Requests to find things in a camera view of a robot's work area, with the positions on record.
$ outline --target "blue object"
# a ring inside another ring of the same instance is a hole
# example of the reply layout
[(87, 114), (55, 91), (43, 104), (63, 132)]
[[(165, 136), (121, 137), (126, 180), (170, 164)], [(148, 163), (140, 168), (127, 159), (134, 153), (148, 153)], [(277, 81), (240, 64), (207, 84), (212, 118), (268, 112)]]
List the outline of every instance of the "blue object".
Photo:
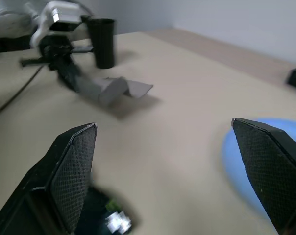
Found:
[[(261, 118), (257, 119), (257, 121), (284, 130), (296, 142), (296, 121), (275, 118)], [(238, 193), (264, 218), (269, 219), (248, 180), (233, 129), (227, 133), (222, 145), (222, 163), (225, 172)]]

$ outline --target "black cup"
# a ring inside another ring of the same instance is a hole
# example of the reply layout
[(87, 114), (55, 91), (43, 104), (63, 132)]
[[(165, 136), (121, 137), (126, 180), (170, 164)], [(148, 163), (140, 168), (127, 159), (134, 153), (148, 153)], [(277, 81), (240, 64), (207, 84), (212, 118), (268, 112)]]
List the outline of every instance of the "black cup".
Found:
[(115, 65), (114, 30), (115, 20), (82, 17), (86, 23), (91, 42), (94, 47), (96, 66), (99, 69), (109, 69)]

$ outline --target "white wall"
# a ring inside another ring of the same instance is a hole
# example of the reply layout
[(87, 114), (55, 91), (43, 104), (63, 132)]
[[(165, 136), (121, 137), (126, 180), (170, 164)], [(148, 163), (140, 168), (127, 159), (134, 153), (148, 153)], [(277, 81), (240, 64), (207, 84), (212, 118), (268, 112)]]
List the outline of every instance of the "white wall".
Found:
[(174, 26), (296, 62), (296, 0), (98, 1), (118, 33)]

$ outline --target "black cable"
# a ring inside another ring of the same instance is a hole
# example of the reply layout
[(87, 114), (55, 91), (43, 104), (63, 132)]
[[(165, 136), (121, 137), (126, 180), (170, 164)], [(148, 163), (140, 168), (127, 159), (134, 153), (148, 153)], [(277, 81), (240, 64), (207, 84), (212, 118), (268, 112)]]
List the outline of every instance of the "black cable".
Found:
[(78, 4), (81, 6), (81, 8), (83, 8), (90, 16), (93, 16), (93, 12), (87, 7), (85, 6), (84, 4), (80, 3), (79, 1), (76, 1), (76, 0), (65, 0), (67, 2), (70, 2), (70, 3), (75, 3), (75, 4)]
[(40, 66), (39, 69), (37, 69), (37, 71), (30, 77), (30, 79), (25, 83), (25, 85), (23, 85), (17, 92), (15, 95), (13, 95), (5, 104), (3, 104), (0, 107), (0, 113), (6, 109), (22, 92), (23, 90), (25, 90), (25, 88), (31, 83), (32, 80), (34, 80), (34, 78), (37, 76), (37, 74), (40, 72), (40, 70), (43, 68), (44, 66)]

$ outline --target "beige table surface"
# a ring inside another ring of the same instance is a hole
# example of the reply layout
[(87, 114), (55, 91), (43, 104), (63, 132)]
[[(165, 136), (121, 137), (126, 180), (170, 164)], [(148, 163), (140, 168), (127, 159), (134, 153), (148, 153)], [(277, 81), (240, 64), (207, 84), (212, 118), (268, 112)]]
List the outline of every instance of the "beige table surface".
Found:
[[(283, 85), (296, 65), (178, 30), (119, 35), (117, 51), (110, 70), (75, 59), (91, 77), (154, 84), (143, 99), (104, 110), (44, 69), (0, 115), (0, 209), (58, 134), (96, 122), (94, 183), (128, 204), (134, 234), (276, 234), (230, 186), (220, 149), (232, 117), (296, 120), (296, 91)], [(0, 105), (36, 69), (18, 59), (35, 54), (0, 54)]]

